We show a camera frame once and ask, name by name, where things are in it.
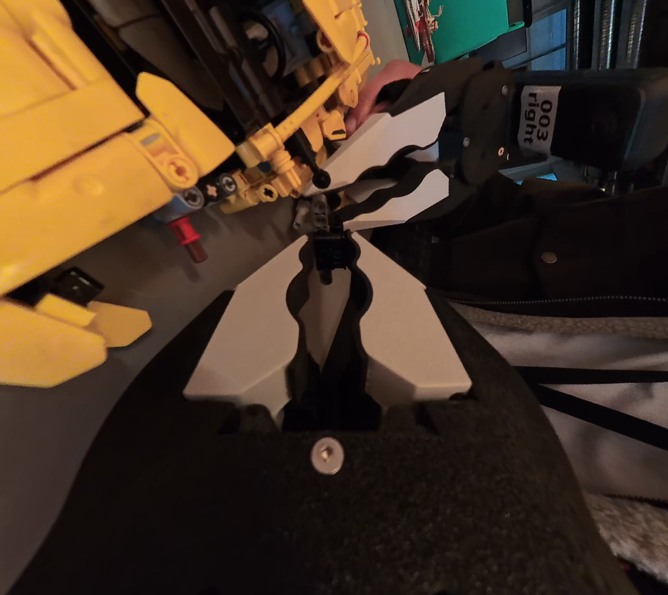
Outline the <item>brown fleece-lined jacket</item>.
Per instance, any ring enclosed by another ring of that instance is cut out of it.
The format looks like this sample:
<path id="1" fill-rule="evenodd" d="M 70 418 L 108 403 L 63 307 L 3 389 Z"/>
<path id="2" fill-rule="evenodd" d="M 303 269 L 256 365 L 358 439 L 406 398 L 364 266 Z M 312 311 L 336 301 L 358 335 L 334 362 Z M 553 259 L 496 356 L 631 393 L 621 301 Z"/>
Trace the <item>brown fleece-lined jacket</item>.
<path id="1" fill-rule="evenodd" d="M 449 214 L 371 242 L 457 304 L 509 315 L 667 317 L 667 186 L 615 196 L 497 174 Z"/>

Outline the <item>wooden model kit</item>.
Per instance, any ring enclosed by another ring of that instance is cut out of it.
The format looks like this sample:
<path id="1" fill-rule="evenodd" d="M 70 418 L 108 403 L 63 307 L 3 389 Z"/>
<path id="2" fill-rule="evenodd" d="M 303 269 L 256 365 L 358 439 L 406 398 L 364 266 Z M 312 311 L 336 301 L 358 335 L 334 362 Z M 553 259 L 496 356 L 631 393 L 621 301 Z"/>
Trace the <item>wooden model kit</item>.
<path id="1" fill-rule="evenodd" d="M 431 0 L 403 0 L 407 18 L 407 32 L 416 48 L 430 64 L 436 62 L 433 34 L 438 30 L 438 19 L 443 12 L 440 6 L 436 14 L 430 10 Z"/>

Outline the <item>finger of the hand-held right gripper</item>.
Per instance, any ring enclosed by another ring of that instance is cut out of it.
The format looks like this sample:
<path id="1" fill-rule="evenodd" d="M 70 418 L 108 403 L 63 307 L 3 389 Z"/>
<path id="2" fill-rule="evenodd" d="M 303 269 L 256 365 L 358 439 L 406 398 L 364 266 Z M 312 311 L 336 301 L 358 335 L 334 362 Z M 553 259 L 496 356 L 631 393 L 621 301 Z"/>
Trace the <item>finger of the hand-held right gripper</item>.
<path id="1" fill-rule="evenodd" d="M 418 162 L 401 177 L 358 180 L 344 189 L 352 202 L 334 213 L 334 230 L 359 232 L 406 223 L 445 200 L 449 186 L 437 164 Z"/>
<path id="2" fill-rule="evenodd" d="M 396 115 L 389 112 L 373 115 L 323 165 L 330 176 L 330 185 L 318 188 L 312 180 L 303 196 L 314 197 L 346 188 L 363 173 L 385 167 L 405 150 L 431 147 L 438 139 L 445 118 L 444 93 L 435 94 Z"/>

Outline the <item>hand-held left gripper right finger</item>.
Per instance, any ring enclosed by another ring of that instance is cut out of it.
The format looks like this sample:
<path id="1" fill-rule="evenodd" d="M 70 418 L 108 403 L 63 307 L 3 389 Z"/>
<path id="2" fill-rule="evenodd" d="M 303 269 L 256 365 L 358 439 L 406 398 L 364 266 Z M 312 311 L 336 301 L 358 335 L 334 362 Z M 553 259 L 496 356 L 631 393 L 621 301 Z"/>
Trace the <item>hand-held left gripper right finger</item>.
<path id="1" fill-rule="evenodd" d="M 422 282 L 351 233 L 350 354 L 345 390 L 382 409 L 447 400 L 472 381 Z"/>

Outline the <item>yellow toy brick car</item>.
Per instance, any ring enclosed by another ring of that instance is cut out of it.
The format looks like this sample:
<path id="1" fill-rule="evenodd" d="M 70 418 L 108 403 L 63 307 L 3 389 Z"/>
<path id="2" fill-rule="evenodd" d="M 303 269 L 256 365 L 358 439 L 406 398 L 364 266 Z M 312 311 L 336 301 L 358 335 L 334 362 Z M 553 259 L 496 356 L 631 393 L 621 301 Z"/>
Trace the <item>yellow toy brick car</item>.
<path id="1" fill-rule="evenodd" d="M 339 191 L 374 59 L 361 0 L 1 0 L 1 383 L 50 388 L 150 330 L 74 257 L 154 215 Z"/>

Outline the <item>person's right hand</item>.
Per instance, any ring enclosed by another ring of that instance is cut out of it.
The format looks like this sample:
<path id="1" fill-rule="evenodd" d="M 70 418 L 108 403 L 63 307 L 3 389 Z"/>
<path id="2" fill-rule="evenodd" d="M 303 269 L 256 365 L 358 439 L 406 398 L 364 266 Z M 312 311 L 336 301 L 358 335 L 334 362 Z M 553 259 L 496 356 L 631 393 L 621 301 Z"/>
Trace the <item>person's right hand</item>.
<path id="1" fill-rule="evenodd" d="M 377 97 L 383 87 L 392 82 L 412 80 L 421 71 L 422 67 L 420 65 L 414 65 L 409 61 L 397 59 L 389 61 L 377 75 L 365 84 L 359 92 L 357 105 L 349 109 L 345 118 L 347 137 L 351 137 L 357 128 L 372 115 L 381 112 L 387 107 L 387 103 L 378 103 L 377 101 Z"/>

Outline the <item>white striped shirt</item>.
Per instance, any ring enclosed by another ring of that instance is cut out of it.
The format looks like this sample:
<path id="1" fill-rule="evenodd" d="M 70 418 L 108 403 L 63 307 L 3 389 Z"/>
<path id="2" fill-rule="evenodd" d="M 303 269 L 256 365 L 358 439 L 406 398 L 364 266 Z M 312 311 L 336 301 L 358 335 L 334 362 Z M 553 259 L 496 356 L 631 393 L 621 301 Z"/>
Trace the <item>white striped shirt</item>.
<path id="1" fill-rule="evenodd" d="M 556 368 L 570 398 L 667 428 L 667 319 L 578 319 L 452 306 L 513 366 Z M 667 449 L 546 408 L 603 539 L 630 570 L 667 585 Z"/>

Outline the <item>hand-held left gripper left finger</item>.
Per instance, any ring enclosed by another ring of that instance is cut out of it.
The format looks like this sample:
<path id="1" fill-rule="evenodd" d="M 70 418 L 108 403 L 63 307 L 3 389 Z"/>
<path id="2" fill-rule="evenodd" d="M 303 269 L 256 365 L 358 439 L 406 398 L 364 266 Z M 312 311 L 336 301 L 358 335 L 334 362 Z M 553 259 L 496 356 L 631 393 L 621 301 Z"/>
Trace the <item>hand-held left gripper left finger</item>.
<path id="1" fill-rule="evenodd" d="M 313 240 L 304 235 L 236 287 L 184 398 L 263 407 L 283 427 L 321 373 L 300 316 L 314 267 Z"/>

